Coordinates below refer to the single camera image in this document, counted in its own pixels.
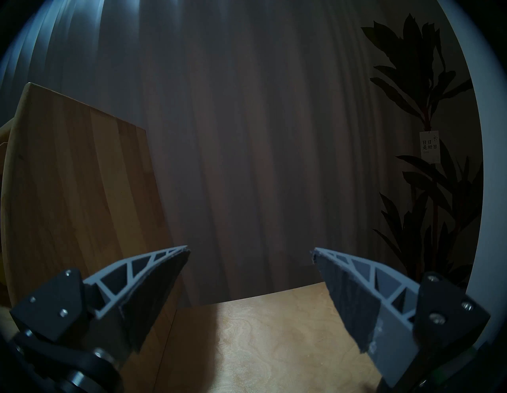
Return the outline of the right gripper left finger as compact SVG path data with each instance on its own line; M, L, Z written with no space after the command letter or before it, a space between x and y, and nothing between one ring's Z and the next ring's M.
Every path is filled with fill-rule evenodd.
M113 262L83 279L61 271L10 311L20 332L75 349L105 350L117 362L139 353L186 264L184 246Z

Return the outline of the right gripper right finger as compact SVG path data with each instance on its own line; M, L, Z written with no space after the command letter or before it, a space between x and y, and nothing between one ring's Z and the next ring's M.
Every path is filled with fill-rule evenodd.
M419 283L368 259L316 247L344 327L382 378L378 387L444 387L465 364L490 314L440 273Z

